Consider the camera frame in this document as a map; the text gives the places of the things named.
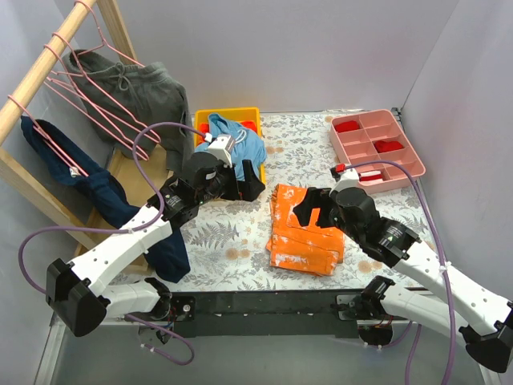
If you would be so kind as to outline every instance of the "red item in tray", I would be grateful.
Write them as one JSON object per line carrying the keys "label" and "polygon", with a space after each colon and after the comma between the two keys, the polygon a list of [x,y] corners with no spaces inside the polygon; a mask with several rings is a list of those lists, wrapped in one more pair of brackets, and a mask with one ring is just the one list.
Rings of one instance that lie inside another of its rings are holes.
{"label": "red item in tray", "polygon": [[245,120],[244,122],[240,122],[244,127],[247,129],[254,131],[256,134],[258,134],[257,125],[252,120]]}
{"label": "red item in tray", "polygon": [[374,147],[376,148],[376,151],[380,154],[382,152],[390,152],[395,150],[402,150],[404,146],[397,142],[396,140],[392,140],[390,142],[385,142],[384,140],[378,140],[376,143],[374,143]]}
{"label": "red item in tray", "polygon": [[361,182],[370,182],[371,180],[380,180],[383,182],[383,175],[381,171],[367,171],[360,173]]}
{"label": "red item in tray", "polygon": [[[258,134],[257,125],[252,120],[245,120],[244,122],[240,122],[244,127],[246,127],[248,130],[254,131],[256,134]],[[208,126],[208,123],[202,123],[199,127],[200,131],[206,134],[207,132],[210,132],[210,127]],[[205,141],[205,139],[200,138],[200,141],[198,144],[202,144]]]}
{"label": "red item in tray", "polygon": [[349,131],[356,131],[360,129],[360,126],[358,125],[358,122],[356,120],[350,120],[349,122],[343,122],[340,124],[337,124],[335,127],[335,131],[339,134],[341,132],[349,132]]}

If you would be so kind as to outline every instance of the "pink organizer tray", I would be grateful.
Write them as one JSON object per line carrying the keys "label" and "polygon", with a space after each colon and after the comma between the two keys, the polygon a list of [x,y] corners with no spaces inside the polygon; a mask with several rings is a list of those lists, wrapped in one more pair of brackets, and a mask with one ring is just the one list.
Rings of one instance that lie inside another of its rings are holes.
{"label": "pink organizer tray", "polygon": [[[360,129],[340,134],[335,131],[335,126],[351,120],[355,120]],[[340,163],[358,164],[370,160],[392,160],[405,167],[414,179],[426,172],[424,164],[418,158],[401,126],[390,111],[377,110],[333,118],[329,139]],[[374,147],[374,143],[378,140],[396,140],[404,148],[379,154]],[[383,181],[370,180],[359,183],[358,187],[363,188],[368,194],[410,185],[406,175],[400,169],[389,164],[370,164],[356,169],[358,172],[375,170],[382,172]]]}

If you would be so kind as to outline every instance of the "gray sweatpants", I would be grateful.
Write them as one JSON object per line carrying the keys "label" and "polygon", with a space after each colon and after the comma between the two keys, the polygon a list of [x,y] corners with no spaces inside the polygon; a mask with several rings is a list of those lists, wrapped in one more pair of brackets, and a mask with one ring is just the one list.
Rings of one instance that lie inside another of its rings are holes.
{"label": "gray sweatpants", "polygon": [[[127,66],[122,63],[113,63],[96,52],[81,55],[79,60],[87,75],[130,111],[138,121],[146,125],[159,122],[191,125],[185,89],[168,74],[162,63],[153,63],[143,68],[136,65]],[[64,57],[64,64],[68,72],[81,73],[72,54]],[[79,89],[98,106],[112,112],[132,126],[142,129],[125,111],[115,105],[87,79],[74,76],[73,80]],[[119,135],[89,103],[84,102],[84,105],[93,118],[103,124],[105,128],[112,129],[113,133]],[[126,137],[135,139],[138,132],[118,120],[111,120]],[[102,140],[114,144],[125,156],[132,158],[128,148],[117,142],[95,123],[91,123]],[[167,152],[167,168],[176,172],[180,171],[182,163],[193,152],[193,134],[172,126],[157,128],[155,131],[160,135],[162,140],[160,144]],[[139,142],[139,146],[148,154],[155,145],[155,142],[147,137],[143,137]]]}

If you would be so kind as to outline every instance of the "red object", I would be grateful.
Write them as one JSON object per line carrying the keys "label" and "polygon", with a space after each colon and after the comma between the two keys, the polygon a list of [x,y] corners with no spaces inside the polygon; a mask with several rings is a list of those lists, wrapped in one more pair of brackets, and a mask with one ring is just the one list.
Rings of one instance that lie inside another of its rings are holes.
{"label": "red object", "polygon": [[341,132],[349,132],[349,131],[356,131],[360,129],[360,126],[358,125],[358,122],[356,120],[350,120],[349,122],[343,122],[340,124],[337,124],[335,127],[335,131],[339,134]]}
{"label": "red object", "polygon": [[360,174],[360,181],[361,182],[369,182],[371,180],[378,180],[383,179],[383,175],[381,171],[369,171],[369,172],[362,172]]}
{"label": "red object", "polygon": [[343,164],[343,163],[342,164],[337,164],[335,166],[335,171],[338,172],[338,173],[343,172],[344,170],[345,170],[345,164]]}
{"label": "red object", "polygon": [[376,151],[379,153],[402,150],[404,148],[404,146],[396,140],[392,140],[390,142],[378,140],[376,143],[374,143],[374,147],[376,148]]}
{"label": "red object", "polygon": [[254,131],[256,134],[258,134],[257,125],[252,120],[245,120],[244,122],[240,122],[244,127],[247,129]]}
{"label": "red object", "polygon": [[[256,134],[258,134],[257,125],[252,120],[245,120],[244,122],[240,122],[240,124],[242,124],[247,129],[254,131]],[[203,132],[204,134],[206,134],[207,132],[210,132],[210,127],[208,126],[208,123],[200,124],[199,131]],[[205,141],[205,139],[200,138],[200,140],[198,141],[198,145],[202,144],[204,141]]]}
{"label": "red object", "polygon": [[[198,127],[200,132],[203,132],[206,134],[207,132],[210,132],[210,127],[208,126],[208,123],[202,123]],[[200,137],[200,140],[198,141],[198,145],[204,143],[205,139],[203,137]]]}

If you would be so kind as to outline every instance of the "light blue cloth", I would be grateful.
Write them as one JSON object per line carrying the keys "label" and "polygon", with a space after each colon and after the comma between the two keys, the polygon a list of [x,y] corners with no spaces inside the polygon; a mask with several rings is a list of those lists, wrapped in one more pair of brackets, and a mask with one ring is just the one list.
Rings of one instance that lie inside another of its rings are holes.
{"label": "light blue cloth", "polygon": [[[242,169],[242,160],[252,161],[255,175],[260,178],[260,166],[267,158],[264,141],[253,131],[242,124],[228,120],[219,114],[210,114],[208,116],[208,128],[214,138],[221,134],[229,134],[236,139],[240,135],[240,130],[246,131],[246,137],[235,144],[232,150],[232,162],[235,164],[235,175],[238,180],[244,180],[244,170]],[[208,143],[202,143],[196,147],[195,152],[207,151]]]}

